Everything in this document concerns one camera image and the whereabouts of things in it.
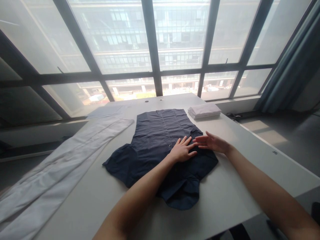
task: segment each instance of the folded shirt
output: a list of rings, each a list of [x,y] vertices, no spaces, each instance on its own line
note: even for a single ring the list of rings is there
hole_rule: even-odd
[[[219,116],[220,112],[220,108],[214,103],[205,103],[188,109],[188,113],[193,119]]]

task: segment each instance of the white garment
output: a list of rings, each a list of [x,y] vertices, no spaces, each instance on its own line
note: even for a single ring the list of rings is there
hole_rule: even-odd
[[[0,239],[31,239],[58,209],[103,147],[134,120],[102,118],[60,145],[0,199],[0,223],[28,206]]]
[[[188,113],[193,119],[201,119],[201,118],[219,116],[221,113],[221,110],[214,103],[205,103],[205,104],[189,107]]]

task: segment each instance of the white table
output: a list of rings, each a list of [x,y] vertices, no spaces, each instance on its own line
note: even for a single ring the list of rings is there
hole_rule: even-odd
[[[112,104],[132,104],[125,117],[161,109],[187,109],[205,103],[192,93]],[[201,130],[233,144],[249,161],[296,197],[320,186],[320,179],[272,146],[233,122],[225,115],[210,121],[190,120]],[[101,164],[125,143],[130,143],[136,123],[113,139],[61,207],[35,239],[91,239],[112,207],[126,192],[122,182],[111,176]],[[206,239],[259,213],[239,175],[222,154],[219,163],[200,183],[199,202],[190,210],[179,211],[156,199],[139,222],[134,239]]]

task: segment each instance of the right hand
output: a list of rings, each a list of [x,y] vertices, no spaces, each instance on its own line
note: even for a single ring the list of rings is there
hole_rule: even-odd
[[[225,140],[206,131],[207,136],[196,137],[193,142],[197,143],[201,149],[211,149],[215,152],[228,153],[232,145]]]

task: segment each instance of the teal curtain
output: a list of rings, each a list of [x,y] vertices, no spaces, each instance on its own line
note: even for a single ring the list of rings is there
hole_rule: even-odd
[[[274,113],[289,109],[320,67],[320,0],[305,19],[255,109]]]

